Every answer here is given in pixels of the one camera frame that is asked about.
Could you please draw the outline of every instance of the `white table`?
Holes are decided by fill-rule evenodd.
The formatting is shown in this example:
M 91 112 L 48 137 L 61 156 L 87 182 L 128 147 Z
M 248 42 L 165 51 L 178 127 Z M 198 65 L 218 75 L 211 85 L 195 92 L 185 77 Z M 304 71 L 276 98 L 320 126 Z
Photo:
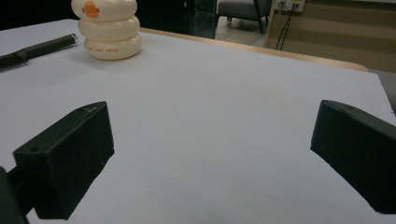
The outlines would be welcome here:
M 1 31 L 0 53 L 70 33 L 76 21 Z M 395 223 L 309 149 L 322 99 L 396 124 L 377 75 L 140 34 L 127 60 L 97 61 L 80 43 L 0 74 L 8 171 L 52 123 L 108 103 L 116 153 L 66 223 Z

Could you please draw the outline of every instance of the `stacked toy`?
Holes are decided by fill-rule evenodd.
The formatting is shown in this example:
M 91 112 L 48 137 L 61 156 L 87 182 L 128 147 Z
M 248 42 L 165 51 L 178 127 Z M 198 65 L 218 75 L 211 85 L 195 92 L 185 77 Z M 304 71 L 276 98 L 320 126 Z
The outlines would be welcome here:
M 72 0 L 80 18 L 78 29 L 86 37 L 85 50 L 94 58 L 117 60 L 142 48 L 135 0 Z

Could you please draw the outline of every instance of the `wall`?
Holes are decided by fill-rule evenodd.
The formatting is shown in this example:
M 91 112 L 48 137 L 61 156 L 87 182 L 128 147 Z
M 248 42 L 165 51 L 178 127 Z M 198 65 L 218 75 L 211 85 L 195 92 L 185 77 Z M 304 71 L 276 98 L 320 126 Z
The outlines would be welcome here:
M 266 48 L 276 49 L 288 16 L 272 13 Z M 305 0 L 303 12 L 290 20 L 283 50 L 396 73 L 396 4 Z

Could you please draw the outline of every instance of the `chair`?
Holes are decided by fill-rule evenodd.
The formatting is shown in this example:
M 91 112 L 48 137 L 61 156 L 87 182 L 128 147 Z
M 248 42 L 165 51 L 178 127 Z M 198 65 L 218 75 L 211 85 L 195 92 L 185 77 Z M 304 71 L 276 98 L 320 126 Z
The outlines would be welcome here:
M 268 25 L 268 16 L 270 15 L 273 0 L 218 0 L 216 13 L 216 27 L 218 27 L 219 17 L 227 17 L 227 21 L 232 18 L 241 20 L 258 21 L 260 33 L 262 30 L 262 17 L 265 17 L 265 23 Z

